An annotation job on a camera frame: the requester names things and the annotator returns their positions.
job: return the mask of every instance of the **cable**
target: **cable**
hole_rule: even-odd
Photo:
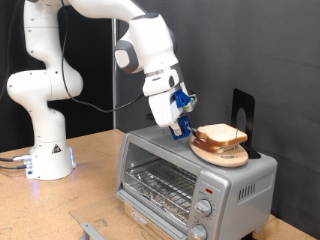
[[[3,169],[10,169],[10,170],[18,170],[18,169],[26,169],[26,168],[27,168],[27,166],[26,166],[26,165],[20,165],[20,166],[14,167],[14,168],[8,168],[8,167],[0,166],[0,168],[3,168]]]
[[[2,162],[13,162],[13,159],[10,159],[10,158],[0,158],[0,161],[2,161]]]
[[[10,44],[11,44],[11,32],[12,32],[12,25],[13,25],[13,21],[15,19],[15,16],[16,16],[16,13],[17,13],[17,10],[18,10],[18,6],[19,6],[19,3],[21,2],[22,0],[18,0],[17,3],[16,3],[16,6],[14,7],[14,10],[13,10],[13,14],[12,14],[12,17],[11,17],[11,20],[10,20],[10,24],[9,24],[9,32],[8,32],[8,42],[7,42],[7,49],[6,49],[6,54],[7,54],[7,75],[6,75],[6,80],[4,81],[3,83],[3,86],[2,86],[2,90],[1,90],[1,95],[0,95],[0,101],[2,99],[2,96],[4,94],[4,89],[6,88],[7,86],[7,82],[9,80],[9,70],[10,70],[10,64],[9,64],[9,53],[10,53]]]
[[[67,36],[68,36],[68,32],[69,32],[69,21],[68,21],[68,14],[67,14],[66,6],[64,5],[63,0],[61,0],[61,3],[62,3],[62,6],[63,6],[64,15],[65,15],[66,22],[67,22],[67,31],[66,31],[66,34],[65,34],[65,36],[64,36],[63,47],[62,47],[61,70],[62,70],[62,79],[63,79],[64,87],[65,87],[66,92],[68,93],[69,97],[70,97],[73,101],[75,101],[75,102],[77,102],[77,103],[80,103],[80,104],[83,104],[83,105],[87,105],[87,106],[93,107],[93,108],[95,108],[95,109],[97,109],[98,111],[103,112],[103,113],[111,113],[111,112],[114,112],[114,111],[118,111],[118,110],[120,110],[120,109],[122,109],[122,108],[125,108],[125,107],[127,107],[127,106],[129,106],[129,105],[131,105],[131,104],[133,104],[133,103],[135,103],[135,102],[137,102],[140,98],[142,98],[142,97],[143,97],[143,94],[141,94],[137,99],[135,99],[135,100],[133,100],[133,101],[127,103],[127,104],[124,104],[124,105],[122,105],[122,106],[120,106],[120,107],[118,107],[118,108],[115,108],[115,109],[112,109],[112,110],[103,110],[103,109],[101,109],[101,108],[99,108],[99,107],[97,107],[97,106],[95,106],[95,105],[93,105],[93,104],[91,104],[91,103],[79,101],[79,100],[77,100],[77,99],[75,99],[75,98],[73,98],[73,97],[71,96],[71,94],[70,94],[70,92],[69,92],[69,90],[68,90],[67,84],[66,84],[66,79],[65,79],[65,76],[64,76],[64,68],[63,68],[64,50],[65,50],[65,47],[66,47],[66,41],[67,41]]]

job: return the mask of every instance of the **robot logo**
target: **robot logo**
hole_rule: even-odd
[[[52,150],[52,154],[61,152],[61,148],[56,144]]]

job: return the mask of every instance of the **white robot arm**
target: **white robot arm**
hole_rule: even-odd
[[[89,18],[116,18],[129,23],[129,30],[115,48],[120,68],[128,73],[144,70],[145,96],[157,124],[170,126],[175,139],[188,136],[191,127],[184,113],[193,110],[196,96],[188,96],[177,58],[173,34],[159,14],[146,13],[131,0],[65,0]],[[66,145],[64,116],[49,109],[48,101],[69,98],[62,71],[57,13],[60,0],[26,0],[24,27],[28,53],[45,63],[45,70],[13,74],[7,84],[10,97],[32,118],[35,144],[24,157],[32,169],[28,178],[58,179],[70,174],[73,156]],[[83,87],[80,74],[64,60],[64,75],[72,96]]]

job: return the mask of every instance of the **silver toaster oven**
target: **silver toaster oven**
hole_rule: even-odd
[[[218,167],[195,155],[189,138],[136,130],[122,142],[116,194],[172,239],[239,240],[270,216],[277,162],[261,156]]]

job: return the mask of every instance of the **sandwich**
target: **sandwich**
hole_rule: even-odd
[[[193,144],[207,152],[223,153],[248,140],[247,134],[227,124],[199,127]]]

